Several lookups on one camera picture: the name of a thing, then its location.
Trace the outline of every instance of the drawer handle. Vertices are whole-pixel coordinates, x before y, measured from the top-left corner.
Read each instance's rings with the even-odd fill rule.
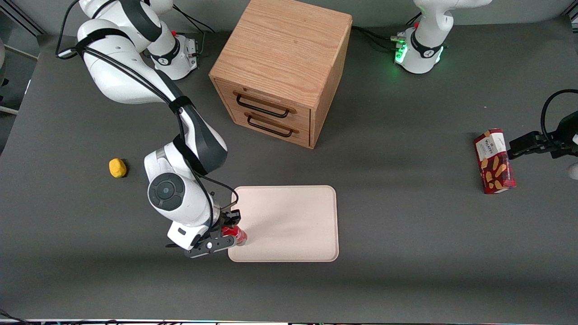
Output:
[[[249,109],[256,110],[256,111],[258,111],[258,112],[264,113],[264,114],[268,114],[268,115],[271,115],[271,116],[278,117],[278,118],[280,118],[280,119],[284,119],[284,118],[287,117],[287,115],[289,115],[289,110],[288,110],[288,109],[285,110],[285,113],[283,113],[283,114],[278,114],[278,113],[275,113],[275,112],[270,112],[270,111],[268,111],[268,110],[266,110],[266,109],[263,109],[263,108],[259,108],[259,107],[253,106],[253,105],[249,105],[249,104],[243,103],[243,102],[241,102],[241,94],[238,94],[238,95],[237,95],[237,104],[239,104],[240,106],[243,106],[243,107],[245,107],[245,108],[249,108]]]
[[[283,138],[289,138],[291,136],[291,134],[293,134],[293,130],[291,130],[291,129],[289,129],[289,133],[281,133],[281,132],[272,130],[270,128],[266,128],[264,126],[261,126],[259,124],[255,124],[255,123],[251,122],[251,118],[252,118],[251,115],[247,116],[247,123],[252,127],[260,128],[263,131],[271,132],[271,133],[276,134],[278,136],[282,136]]]

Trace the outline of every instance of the wooden box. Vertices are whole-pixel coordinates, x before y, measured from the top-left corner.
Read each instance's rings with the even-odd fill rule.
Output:
[[[209,73],[233,121],[314,148],[352,21],[294,0],[251,0]]]

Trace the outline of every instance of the gray table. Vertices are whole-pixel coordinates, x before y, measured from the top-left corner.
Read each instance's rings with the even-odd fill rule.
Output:
[[[472,144],[489,128],[507,139],[537,130],[544,100],[577,86],[567,19],[456,27],[422,76],[354,31],[315,150],[231,121],[208,78],[226,38],[209,35],[200,70],[178,82],[229,147],[212,177],[333,186],[339,258],[237,264],[164,248],[170,221],[147,202],[142,160],[176,135],[175,118],[160,104],[111,102],[80,60],[56,60],[44,39],[0,158],[3,308],[29,318],[578,322],[578,182],[564,170],[575,159],[520,158],[518,188],[483,195]],[[557,99],[548,127],[576,100]],[[110,177],[113,157],[131,163],[127,178]]]

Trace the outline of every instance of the yellow object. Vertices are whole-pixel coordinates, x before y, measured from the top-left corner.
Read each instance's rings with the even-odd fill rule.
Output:
[[[109,161],[109,170],[115,178],[122,178],[127,174],[127,166],[119,158]]]

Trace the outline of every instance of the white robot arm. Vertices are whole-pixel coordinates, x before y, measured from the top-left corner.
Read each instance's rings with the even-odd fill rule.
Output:
[[[172,80],[182,79],[197,68],[195,40],[174,35],[158,18],[172,8],[172,0],[80,0],[79,4],[89,18],[114,23],[128,35],[138,53],[148,49],[155,68]]]
[[[392,40],[399,41],[395,62],[411,73],[429,72],[439,62],[443,41],[454,26],[450,10],[476,8],[492,0],[413,0],[422,13],[417,28],[410,27]]]
[[[77,38],[77,51],[105,96],[124,104],[166,102],[180,120],[181,134],[144,160],[149,202],[173,221],[168,237],[188,257],[243,244],[240,239],[246,235],[240,230],[241,236],[221,236],[222,226],[234,228],[240,215],[222,212],[198,180],[198,175],[221,167],[227,158],[221,136],[166,74],[142,61],[118,25],[92,19],[80,27]]]

